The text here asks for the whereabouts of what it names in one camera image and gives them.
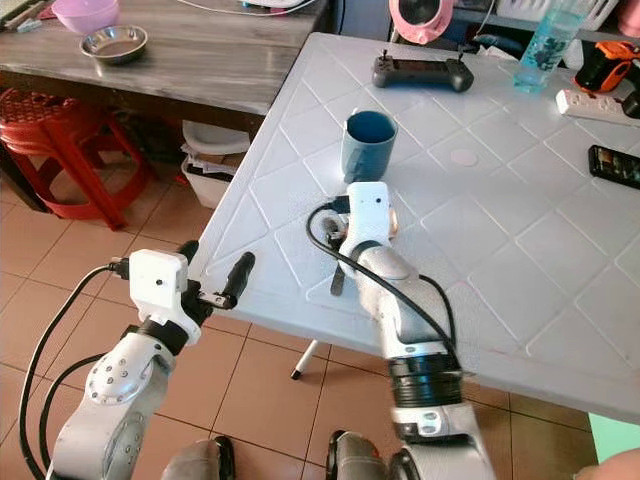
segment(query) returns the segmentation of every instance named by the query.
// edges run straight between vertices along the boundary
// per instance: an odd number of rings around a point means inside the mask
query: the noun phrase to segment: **black game controller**
[[[450,58],[444,62],[427,60],[395,60],[387,51],[373,64],[373,84],[384,88],[394,83],[449,85],[458,93],[473,85],[473,73],[462,60]]]

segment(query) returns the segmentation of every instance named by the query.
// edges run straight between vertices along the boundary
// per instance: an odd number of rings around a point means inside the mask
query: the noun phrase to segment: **red plastic stool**
[[[105,127],[112,135],[104,134]],[[122,210],[154,176],[142,153],[107,111],[75,99],[8,90],[0,96],[0,140],[42,201],[62,218],[104,218],[112,230],[126,225]],[[137,164],[129,182],[116,194],[105,189],[94,169],[103,168],[98,152],[124,151]],[[36,169],[28,155],[47,157]],[[60,203],[51,183],[65,170],[88,203]]]

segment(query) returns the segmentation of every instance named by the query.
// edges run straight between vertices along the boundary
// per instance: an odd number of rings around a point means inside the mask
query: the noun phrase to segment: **white table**
[[[592,144],[640,154],[640,130],[560,116],[553,96],[570,72],[526,95],[512,87],[515,63],[484,57],[465,58],[476,81],[462,95],[377,89],[383,47],[450,55],[311,35],[202,235],[194,278],[219,289],[251,250],[231,315],[379,353],[355,285],[330,295],[335,263],[304,222],[345,191],[342,122],[355,108],[387,111],[400,125],[383,179],[401,225],[392,243],[447,289],[465,368],[486,385],[640,422],[640,191],[587,169]]]

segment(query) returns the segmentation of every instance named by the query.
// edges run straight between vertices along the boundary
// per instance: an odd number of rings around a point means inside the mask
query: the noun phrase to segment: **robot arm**
[[[196,242],[183,247],[189,257],[195,250]],[[181,253],[152,250],[130,256],[130,293],[143,324],[93,366],[83,399],[55,443],[47,479],[131,478],[146,426],[164,400],[175,358],[185,345],[198,341],[214,306],[236,305],[255,257],[245,253],[222,293],[206,299],[200,284],[187,278],[189,261]]]
[[[340,253],[407,297],[419,299],[444,326],[447,313],[438,292],[421,282],[418,272],[389,244],[387,186],[353,183],[347,192],[349,230]],[[494,479],[473,409],[462,400],[462,372],[455,353],[396,295],[344,262],[341,267],[355,279],[360,303],[380,327],[383,355],[389,364],[395,401],[392,418],[398,437],[405,442],[391,462],[390,478]],[[353,438],[345,437],[347,440],[353,443]],[[347,477],[338,473],[337,478]]]

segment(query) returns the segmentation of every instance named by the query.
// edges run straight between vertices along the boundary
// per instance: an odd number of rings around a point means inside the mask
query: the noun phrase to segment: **black cable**
[[[342,12],[340,13],[340,26],[338,27],[338,35],[342,34],[342,27],[344,27],[344,12],[347,10],[347,0],[342,0]]]
[[[106,353],[101,353],[99,355],[93,355],[91,357],[84,358],[69,368],[67,368],[64,372],[62,372],[58,378],[51,384],[49,387],[49,391],[47,392],[47,396],[44,400],[44,405],[42,406],[42,412],[40,413],[40,424],[38,427],[39,434],[39,443],[40,443],[40,456],[42,457],[42,463],[44,463],[45,470],[49,469],[49,465],[51,465],[51,457],[49,455],[49,445],[47,444],[47,422],[49,421],[49,410],[51,409],[51,404],[53,403],[53,397],[58,390],[60,384],[75,372],[77,369],[84,367],[90,363],[95,363],[104,357]]]
[[[311,240],[311,243],[313,243],[316,247],[318,247],[320,250],[322,250],[326,254],[331,255],[336,260],[339,260],[347,264],[354,270],[357,270],[358,272],[362,273],[365,277],[374,281],[375,283],[380,285],[382,288],[384,288],[385,290],[395,295],[399,300],[401,300],[414,312],[420,315],[429,324],[429,326],[435,330],[435,332],[438,334],[438,336],[442,340],[442,343],[444,343],[444,346],[447,349],[447,352],[455,360],[457,367],[461,368],[460,362],[458,361],[458,356],[456,354],[455,345],[452,343],[451,339],[444,332],[442,327],[440,327],[440,325],[438,325],[438,323],[433,318],[431,318],[431,316],[427,312],[425,312],[418,304],[416,304],[413,300],[407,297],[404,293],[402,293],[396,287],[394,287],[389,282],[387,282],[383,278],[373,273],[371,270],[369,270],[366,267],[363,267],[358,262],[350,259],[349,257],[342,255],[341,253],[336,252],[334,250],[331,250],[330,247],[328,247],[327,245],[325,245],[324,243],[322,243],[320,240],[316,238],[316,236],[311,231],[311,223],[313,222],[313,219],[315,218],[315,216],[323,210],[331,210],[331,204],[325,203],[323,205],[320,205],[315,210],[313,210],[313,212],[311,212],[311,214],[307,218],[306,231],[307,231],[307,236],[309,237],[309,240]]]
[[[456,333],[456,324],[453,318],[453,309],[451,308],[451,302],[449,302],[449,297],[447,297],[447,294],[444,291],[444,289],[433,278],[427,277],[426,275],[422,275],[422,274],[419,274],[418,278],[432,285],[433,288],[435,288],[440,294],[440,296],[442,297],[442,302],[444,303],[444,307],[447,309],[447,318],[449,319],[449,338],[451,339],[451,343],[453,343],[454,347],[457,347],[458,335]]]
[[[56,313],[53,320],[40,337],[38,341],[38,345],[36,346],[35,351],[33,352],[33,356],[31,357],[31,361],[29,362],[29,368],[27,369],[27,373],[24,378],[24,385],[22,387],[22,395],[20,397],[20,413],[18,414],[18,430],[20,433],[20,449],[22,450],[22,455],[24,457],[31,474],[34,476],[36,480],[45,480],[45,474],[40,469],[38,462],[33,456],[33,451],[31,450],[31,446],[29,445],[29,439],[27,438],[27,407],[29,405],[29,393],[31,392],[31,385],[33,384],[33,376],[36,371],[36,367],[38,366],[38,362],[40,361],[40,356],[42,355],[42,351],[49,340],[49,337],[55,330],[55,328],[64,317],[65,313],[69,310],[73,302],[78,298],[80,292],[84,289],[84,287],[89,283],[89,281],[98,275],[101,272],[113,271],[115,269],[115,264],[104,265],[102,267],[98,267],[92,271],[90,271],[85,277],[80,280],[80,283],[76,286],[76,288],[71,292],[67,301],[64,302],[64,305],[60,307],[58,313]]]

